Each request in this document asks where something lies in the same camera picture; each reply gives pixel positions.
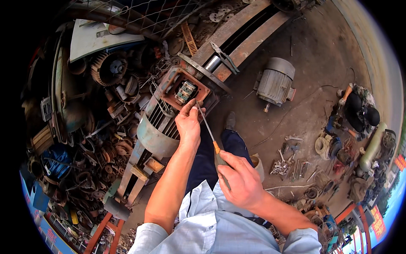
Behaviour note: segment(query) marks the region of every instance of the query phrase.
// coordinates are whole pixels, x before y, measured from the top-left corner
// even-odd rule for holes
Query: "concrete floor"
[[[304,19],[298,19],[285,29],[278,31],[266,41],[268,43],[258,53],[256,59],[248,64],[237,76],[229,82],[234,93],[222,99],[208,116],[209,125],[217,140],[224,126],[223,120],[229,111],[234,111],[237,117],[236,129],[246,142],[250,154],[259,153],[265,169],[264,188],[292,184],[289,179],[281,181],[278,176],[269,175],[269,169],[274,159],[280,158],[278,149],[282,146],[287,135],[301,136],[301,150],[298,158],[307,158],[313,164],[308,168],[305,178],[295,185],[305,185],[306,179],[313,173],[316,165],[320,169],[328,169],[330,161],[322,161],[315,152],[314,142],[327,123],[332,106],[337,103],[338,88],[323,87],[332,85],[345,89],[348,83],[355,80],[358,84],[371,89],[367,67],[361,50],[347,22],[331,1],[323,6],[304,11]],[[292,36],[292,54],[290,55],[290,37]],[[262,111],[265,102],[258,99],[255,93],[247,96],[253,88],[257,73],[263,69],[270,57],[280,57],[288,60],[296,69],[293,87],[296,88],[294,100],[286,102],[282,107],[271,106],[268,113]],[[252,148],[269,135],[272,136],[263,144]],[[348,135],[342,135],[344,141]],[[339,179],[331,170],[331,179]],[[135,228],[144,220],[144,211],[155,184],[144,187],[133,207],[133,213],[124,224],[122,233]],[[290,191],[296,198],[300,197],[307,188],[280,189],[279,199],[292,199]],[[330,200],[326,194],[317,199],[318,203],[326,204],[334,217],[350,203],[347,199],[349,186],[344,181],[340,191]]]

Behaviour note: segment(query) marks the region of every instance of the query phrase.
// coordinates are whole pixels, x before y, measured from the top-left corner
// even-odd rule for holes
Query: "shirt sleeve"
[[[163,227],[155,223],[144,223],[137,227],[134,244],[128,254],[150,253],[167,237],[168,233]]]
[[[319,254],[322,248],[317,232],[312,228],[290,232],[283,247],[283,254]]]

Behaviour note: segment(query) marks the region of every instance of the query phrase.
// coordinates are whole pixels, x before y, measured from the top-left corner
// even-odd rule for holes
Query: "dark blue pants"
[[[193,161],[192,169],[190,170],[188,184],[186,185],[186,193],[193,190],[204,180],[207,180],[210,188],[213,190],[218,181],[216,167],[214,165],[214,146],[206,125],[200,125],[200,146],[197,149],[196,156]],[[248,162],[254,167],[244,140],[236,131],[224,130],[221,133],[221,142],[224,150],[236,156],[245,157]]]

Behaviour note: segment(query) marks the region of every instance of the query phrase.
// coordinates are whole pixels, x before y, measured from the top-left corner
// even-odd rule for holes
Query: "gray electric motor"
[[[264,112],[268,112],[271,103],[282,106],[286,100],[293,100],[296,92],[291,88],[294,75],[295,68],[288,61],[278,57],[269,60],[261,81],[254,86],[257,96],[267,101]]]

